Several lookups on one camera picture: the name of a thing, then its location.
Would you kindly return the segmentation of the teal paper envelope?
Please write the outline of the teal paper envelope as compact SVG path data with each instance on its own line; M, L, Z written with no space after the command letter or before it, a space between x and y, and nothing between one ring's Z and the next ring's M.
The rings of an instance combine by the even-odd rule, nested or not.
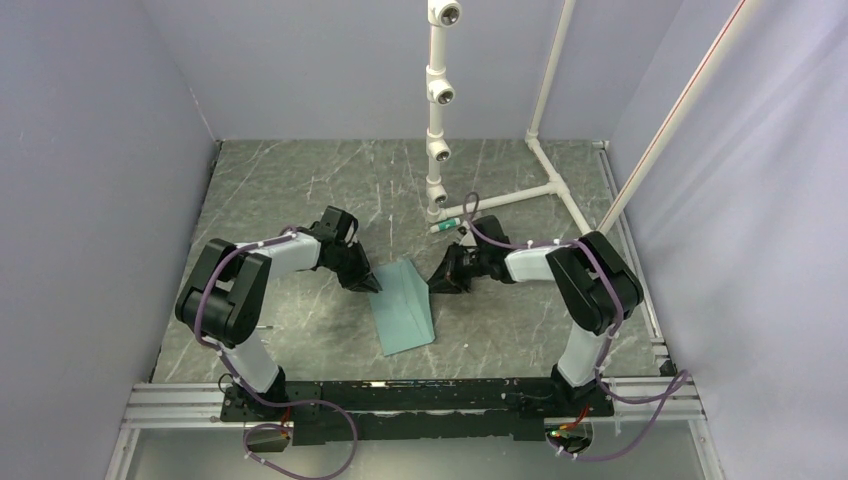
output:
M409 259L376 268L382 286L369 304L384 356L431 344L435 329L429 286Z

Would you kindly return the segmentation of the green white glue stick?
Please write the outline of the green white glue stick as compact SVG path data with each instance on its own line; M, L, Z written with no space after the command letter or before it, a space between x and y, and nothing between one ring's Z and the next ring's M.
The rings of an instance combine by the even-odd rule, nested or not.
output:
M438 233L438 232L447 231L447 230L456 228L460 224L461 224L461 221L456 219L456 218L445 220L445 221L442 221L442 222L439 222L439 223L436 223L436 224L430 226L429 232L430 233Z

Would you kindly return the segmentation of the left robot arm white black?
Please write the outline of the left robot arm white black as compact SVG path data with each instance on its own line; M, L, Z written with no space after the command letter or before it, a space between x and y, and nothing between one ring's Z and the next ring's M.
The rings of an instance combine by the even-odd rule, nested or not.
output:
M250 243L209 241L175 304L175 317L212 349L237 385L249 392L248 407L264 420L287 406L284 370L262 344L257 325L268 284L284 275L327 269L340 286L378 293L381 285L357 239L358 220L334 206L309 227L288 227Z

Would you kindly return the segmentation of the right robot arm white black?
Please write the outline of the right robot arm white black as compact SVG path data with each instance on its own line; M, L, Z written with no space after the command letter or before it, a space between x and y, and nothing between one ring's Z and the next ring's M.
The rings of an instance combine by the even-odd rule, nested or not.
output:
M556 284L572 327L552 368L551 401L564 415L578 413L598 388L612 337L645 300L635 273L599 231L566 243L518 247L499 220L486 215L448 246L427 284L433 294L462 294L482 277L503 284Z

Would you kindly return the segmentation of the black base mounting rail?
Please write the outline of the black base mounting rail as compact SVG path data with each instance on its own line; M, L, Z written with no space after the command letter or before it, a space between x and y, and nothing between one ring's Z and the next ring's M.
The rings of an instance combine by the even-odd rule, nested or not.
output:
M509 437L542 439L546 429L578 417L610 418L611 399L597 386L573 389L549 377L389 381L289 381L291 408L266 406L243 388L225 389L225 424L293 426L296 446L362 441Z

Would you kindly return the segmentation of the aluminium frame rail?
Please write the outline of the aluminium frame rail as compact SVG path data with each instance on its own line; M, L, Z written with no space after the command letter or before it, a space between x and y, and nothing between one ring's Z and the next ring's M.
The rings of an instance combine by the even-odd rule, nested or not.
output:
M660 362L671 362L665 339L651 339L655 357ZM655 395L665 390L665 380L659 377L618 377L612 379L611 388L622 396ZM137 384L127 402L120 428L121 432L107 469L106 479L128 478L131 459L142 430L153 429L246 429L254 423L225 423L220 412L224 394L213 383ZM625 422L647 423L654 404L629 405L613 400L611 417L595 417L593 423L612 422L616 435L622 433ZM699 392L689 380L664 404L656 419L682 422L691 434L698 462L705 479L726 479L707 425L707 418Z

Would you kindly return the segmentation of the white pvc pipe frame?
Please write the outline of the white pvc pipe frame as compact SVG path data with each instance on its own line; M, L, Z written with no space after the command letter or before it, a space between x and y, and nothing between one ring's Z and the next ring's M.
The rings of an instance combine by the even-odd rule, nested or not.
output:
M732 1L579 1L559 54L540 137L607 140L630 172ZM562 13L559 1L465 1L447 34L459 101L452 139L518 139L530 127Z

